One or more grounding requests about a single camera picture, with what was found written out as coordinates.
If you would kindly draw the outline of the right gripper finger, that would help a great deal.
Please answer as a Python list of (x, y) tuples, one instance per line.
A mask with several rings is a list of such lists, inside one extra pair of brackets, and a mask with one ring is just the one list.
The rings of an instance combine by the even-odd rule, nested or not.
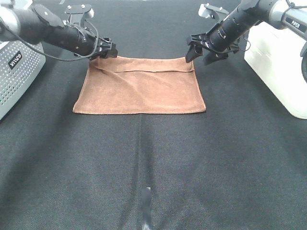
[(227, 53), (217, 54), (217, 53), (209, 52), (208, 54), (204, 56), (203, 62), (204, 62), (204, 65), (210, 65), (216, 61), (224, 60), (227, 58), (228, 58)]
[(203, 56), (203, 49), (201, 46), (190, 45), (189, 50), (185, 56), (186, 63), (193, 61), (194, 59)]

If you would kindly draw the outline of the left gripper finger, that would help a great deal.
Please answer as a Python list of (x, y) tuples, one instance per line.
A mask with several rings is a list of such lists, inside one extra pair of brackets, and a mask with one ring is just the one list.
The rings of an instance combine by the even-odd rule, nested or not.
[(90, 60), (93, 60), (95, 58), (116, 58), (118, 55), (118, 51), (116, 49), (112, 50), (103, 50), (100, 52), (94, 53), (91, 57)]
[(103, 50), (117, 51), (116, 44), (112, 42), (111, 38), (103, 38)]

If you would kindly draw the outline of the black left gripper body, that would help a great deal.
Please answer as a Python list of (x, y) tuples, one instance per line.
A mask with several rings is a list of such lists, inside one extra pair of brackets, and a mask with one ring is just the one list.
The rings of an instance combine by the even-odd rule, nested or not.
[(65, 25), (61, 32), (61, 47), (80, 57), (90, 58), (94, 53), (103, 51), (103, 38), (99, 38), (98, 31), (94, 34), (81, 27)]

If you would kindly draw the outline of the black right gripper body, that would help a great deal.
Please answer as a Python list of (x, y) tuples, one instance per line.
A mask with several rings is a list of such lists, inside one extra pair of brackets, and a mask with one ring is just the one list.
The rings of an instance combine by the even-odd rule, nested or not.
[(242, 18), (225, 18), (205, 33), (190, 35), (187, 45), (201, 46), (202, 49), (217, 54), (236, 53), (241, 36)]

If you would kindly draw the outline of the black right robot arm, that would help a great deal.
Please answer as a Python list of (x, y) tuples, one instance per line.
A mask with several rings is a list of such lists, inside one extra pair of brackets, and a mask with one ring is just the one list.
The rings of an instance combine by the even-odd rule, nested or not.
[(307, 37), (307, 12), (305, 6), (297, 6), (288, 0), (243, 0), (232, 11), (211, 4), (202, 4), (199, 16), (212, 18), (215, 25), (203, 34), (187, 38), (189, 50), (187, 63), (203, 56), (208, 50), (205, 64), (228, 58), (239, 51), (240, 38), (253, 26), (265, 22), (275, 29), (288, 28), (303, 39)]

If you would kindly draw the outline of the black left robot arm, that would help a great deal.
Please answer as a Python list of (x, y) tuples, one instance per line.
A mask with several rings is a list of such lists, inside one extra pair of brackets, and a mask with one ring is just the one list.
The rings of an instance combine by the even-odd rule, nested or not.
[(116, 45), (109, 38), (100, 38), (88, 21), (94, 11), (90, 4), (69, 5), (67, 20), (60, 19), (42, 4), (18, 9), (12, 4), (0, 6), (0, 39), (3, 42), (20, 41), (26, 46), (46, 42), (68, 50), (80, 59), (96, 57), (115, 58)]

